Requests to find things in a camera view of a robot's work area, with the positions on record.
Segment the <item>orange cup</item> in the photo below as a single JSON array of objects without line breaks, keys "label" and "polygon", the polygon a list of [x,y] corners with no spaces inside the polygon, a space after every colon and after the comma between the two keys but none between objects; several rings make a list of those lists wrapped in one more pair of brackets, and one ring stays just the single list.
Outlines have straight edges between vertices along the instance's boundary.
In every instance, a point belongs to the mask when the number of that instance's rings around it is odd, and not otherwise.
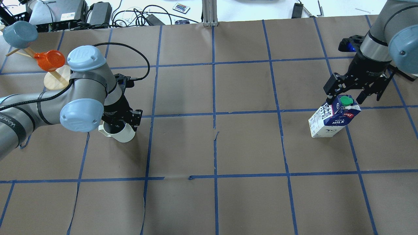
[{"label": "orange cup", "polygon": [[55,71],[65,64],[64,55],[57,50],[35,53],[33,57],[36,59],[39,67],[48,72]]}]

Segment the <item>green bottle cap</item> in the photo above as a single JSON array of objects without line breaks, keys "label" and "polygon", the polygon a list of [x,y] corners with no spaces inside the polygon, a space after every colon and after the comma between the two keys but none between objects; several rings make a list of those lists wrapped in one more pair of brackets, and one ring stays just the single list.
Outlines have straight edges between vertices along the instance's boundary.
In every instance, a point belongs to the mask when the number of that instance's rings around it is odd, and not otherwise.
[{"label": "green bottle cap", "polygon": [[348,96],[341,96],[340,101],[342,103],[342,106],[349,106],[354,102],[353,98],[350,98]]}]

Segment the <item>power adapter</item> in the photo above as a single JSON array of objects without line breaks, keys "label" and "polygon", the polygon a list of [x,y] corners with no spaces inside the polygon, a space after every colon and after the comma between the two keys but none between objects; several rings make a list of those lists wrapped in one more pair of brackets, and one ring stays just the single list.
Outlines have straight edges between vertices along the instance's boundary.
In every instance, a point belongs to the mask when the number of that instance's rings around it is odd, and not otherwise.
[{"label": "power adapter", "polygon": [[150,14],[145,18],[150,26],[158,26],[158,25],[165,25],[160,19],[158,19],[155,15]]},{"label": "power adapter", "polygon": [[93,9],[88,23],[91,25],[108,25],[110,22],[110,14],[112,13],[110,3],[95,3],[92,7]]},{"label": "power adapter", "polygon": [[292,19],[302,18],[303,4],[295,3],[293,6]]}]

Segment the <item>remote control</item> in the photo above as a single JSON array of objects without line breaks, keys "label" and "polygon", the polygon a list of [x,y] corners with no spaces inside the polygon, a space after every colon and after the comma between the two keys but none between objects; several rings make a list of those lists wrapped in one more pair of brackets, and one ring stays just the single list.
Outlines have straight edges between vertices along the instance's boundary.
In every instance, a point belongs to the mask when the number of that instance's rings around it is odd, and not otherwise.
[{"label": "remote control", "polygon": [[190,10],[190,7],[185,6],[183,4],[180,3],[176,3],[176,5],[173,7],[173,10],[176,10],[178,12],[181,12],[183,14],[186,14],[188,10]]}]

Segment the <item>blue light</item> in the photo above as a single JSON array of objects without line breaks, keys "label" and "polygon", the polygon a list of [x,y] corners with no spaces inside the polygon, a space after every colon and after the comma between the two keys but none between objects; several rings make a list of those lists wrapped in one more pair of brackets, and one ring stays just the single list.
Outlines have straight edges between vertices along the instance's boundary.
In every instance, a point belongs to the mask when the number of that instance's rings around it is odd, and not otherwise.
[{"label": "blue light", "polygon": [[356,52],[356,49],[354,49],[354,47],[353,47],[353,45],[351,45],[351,43],[348,43],[347,44],[347,51]]}]

